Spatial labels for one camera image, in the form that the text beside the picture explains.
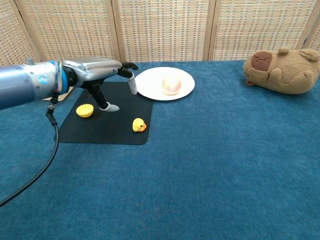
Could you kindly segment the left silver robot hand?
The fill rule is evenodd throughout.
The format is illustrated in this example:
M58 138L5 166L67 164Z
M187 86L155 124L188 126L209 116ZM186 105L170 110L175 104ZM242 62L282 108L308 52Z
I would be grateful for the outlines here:
M130 92L138 93L135 75L131 70L139 67L133 62L119 61L102 56L69 58L63 60L62 69L69 87L86 89L97 103L99 109L105 112L117 112L120 108L109 103L100 89L105 79L118 75L128 80Z

